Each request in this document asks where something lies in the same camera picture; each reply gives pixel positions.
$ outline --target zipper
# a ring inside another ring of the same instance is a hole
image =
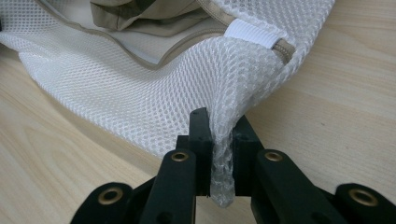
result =
[[[197,0],[197,2],[211,18],[226,26],[229,26],[231,22],[235,20],[235,17],[224,12],[220,7],[213,3],[212,0]],[[282,61],[283,64],[287,64],[295,52],[295,47],[288,43],[285,39],[279,39],[273,45],[271,50]]]
[[[38,3],[44,10],[46,10],[50,15],[58,19],[61,23],[63,23],[66,26],[69,26],[71,28],[80,30],[84,33],[92,34],[92,35],[99,35],[101,37],[106,38],[109,41],[112,41],[119,45],[125,53],[127,53],[131,58],[133,58],[134,61],[138,62],[140,65],[146,67],[149,70],[157,70],[160,69],[161,67],[165,66],[167,63],[170,63],[173,59],[175,59],[180,53],[182,53],[184,50],[190,48],[192,45],[197,44],[198,42],[207,39],[209,37],[214,37],[214,36],[221,36],[225,32],[225,28],[212,28],[212,29],[205,29],[199,32],[195,32],[191,35],[188,35],[181,40],[179,40],[174,46],[172,46],[168,51],[165,52],[165,54],[161,57],[160,61],[158,63],[151,63],[143,58],[137,56],[133,52],[129,51],[127,48],[125,48],[116,38],[113,36],[102,32],[98,30],[93,30],[93,29],[88,29],[82,27],[80,24],[68,20],[66,17],[64,17],[60,13],[56,13],[56,9],[54,9],[47,1],[42,1],[42,0],[35,0],[36,3]]]

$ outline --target cloth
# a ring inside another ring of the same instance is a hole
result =
[[[49,2],[62,8],[72,1]],[[234,195],[233,126],[297,71],[333,2],[210,2],[292,44],[295,53],[286,65],[260,44],[217,36],[150,70],[116,41],[68,26],[29,0],[0,2],[0,42],[19,52],[31,77],[62,105],[158,157],[174,149],[177,135],[188,134],[190,112],[207,107],[215,141],[211,196],[227,206]]]

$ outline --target metal grommet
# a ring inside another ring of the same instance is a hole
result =
[[[189,155],[185,152],[175,152],[172,154],[173,161],[186,161],[189,158]]]
[[[351,197],[357,203],[361,203],[370,207],[375,207],[378,205],[378,199],[367,190],[350,189],[348,193],[349,197]]]
[[[267,158],[267,160],[269,160],[269,161],[282,161],[283,160],[283,157],[276,152],[265,153],[265,158]]]
[[[117,187],[105,189],[101,194],[99,194],[98,202],[102,205],[113,204],[122,198],[122,194],[122,189]]]

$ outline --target wooden surface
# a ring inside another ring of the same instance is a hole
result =
[[[358,182],[396,203],[396,3],[338,1],[299,73],[247,117],[318,186]],[[96,187],[160,161],[61,107],[0,46],[0,223],[68,223]],[[254,223],[248,198],[198,199],[197,223]]]

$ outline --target round hole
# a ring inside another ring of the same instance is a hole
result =
[[[173,161],[185,161],[188,158],[189,158],[189,155],[187,155],[187,153],[185,153],[185,152],[176,152],[172,155]]]
[[[99,194],[98,202],[102,205],[113,204],[122,198],[122,194],[122,189],[117,187],[105,189]]]
[[[331,224],[332,221],[324,214],[320,212],[314,212],[311,215],[311,218],[318,224]]]
[[[276,152],[267,152],[265,153],[265,158],[269,161],[282,161],[283,157]]]
[[[357,203],[371,207],[378,205],[378,199],[372,193],[364,189],[351,189],[348,193],[349,197]]]
[[[168,212],[161,212],[157,216],[157,223],[160,223],[160,224],[172,223],[172,214],[170,214]]]

